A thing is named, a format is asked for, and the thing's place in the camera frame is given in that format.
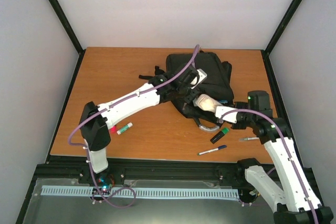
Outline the black student backpack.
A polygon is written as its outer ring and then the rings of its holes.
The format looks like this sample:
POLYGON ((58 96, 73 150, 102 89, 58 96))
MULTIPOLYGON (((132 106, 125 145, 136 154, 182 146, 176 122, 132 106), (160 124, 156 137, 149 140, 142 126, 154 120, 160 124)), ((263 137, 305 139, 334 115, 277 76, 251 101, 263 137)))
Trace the black student backpack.
POLYGON ((171 102, 175 108, 187 119, 193 119, 196 125, 203 131, 213 132, 220 128, 223 123, 215 117, 214 113, 203 111, 193 103, 185 103, 177 100, 178 93, 190 88, 186 83, 190 79, 188 74, 195 76, 196 70, 202 69, 207 73, 207 78, 197 86, 199 95, 206 94, 217 101, 233 103, 234 93, 230 87, 232 65, 219 59, 213 52, 200 51, 191 64, 178 78, 171 83, 159 88, 161 102, 171 102))

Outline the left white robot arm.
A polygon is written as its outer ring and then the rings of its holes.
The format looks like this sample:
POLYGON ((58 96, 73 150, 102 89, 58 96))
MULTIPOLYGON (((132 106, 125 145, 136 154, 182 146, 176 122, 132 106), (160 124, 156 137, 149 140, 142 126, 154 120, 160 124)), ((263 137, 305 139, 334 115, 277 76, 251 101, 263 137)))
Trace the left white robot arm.
POLYGON ((129 116, 160 103, 182 98, 192 101, 197 86, 207 78, 202 69, 188 66, 184 72, 162 73, 151 77, 135 91, 99 105, 89 102, 80 118, 80 133, 91 164, 91 178, 97 183, 108 180, 107 146, 111 142, 110 129, 129 116))

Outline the cream knitted pencil case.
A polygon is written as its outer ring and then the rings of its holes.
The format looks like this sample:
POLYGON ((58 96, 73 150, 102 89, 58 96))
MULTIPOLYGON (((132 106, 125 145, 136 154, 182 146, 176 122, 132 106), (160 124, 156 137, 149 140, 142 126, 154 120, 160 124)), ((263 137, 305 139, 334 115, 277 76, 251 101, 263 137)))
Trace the cream knitted pencil case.
POLYGON ((193 104, 194 106, 199 107, 203 111, 208 111, 212 113, 215 113, 216 108, 218 106, 221 106, 221 104, 217 100, 211 98, 206 94, 201 94, 197 98, 195 98, 193 100, 193 104))

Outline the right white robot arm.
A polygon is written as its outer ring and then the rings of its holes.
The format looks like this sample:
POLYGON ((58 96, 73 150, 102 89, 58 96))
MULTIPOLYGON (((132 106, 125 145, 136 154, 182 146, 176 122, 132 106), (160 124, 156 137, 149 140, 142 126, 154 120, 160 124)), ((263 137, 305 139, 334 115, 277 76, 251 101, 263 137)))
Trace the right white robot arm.
POLYGON ((250 127, 271 157, 280 185, 251 161, 242 161, 245 180, 273 211, 275 223, 330 223, 334 215, 316 196, 298 160, 286 121, 275 118, 269 94, 251 91, 247 102, 233 108, 218 105, 215 116, 232 124, 250 127))

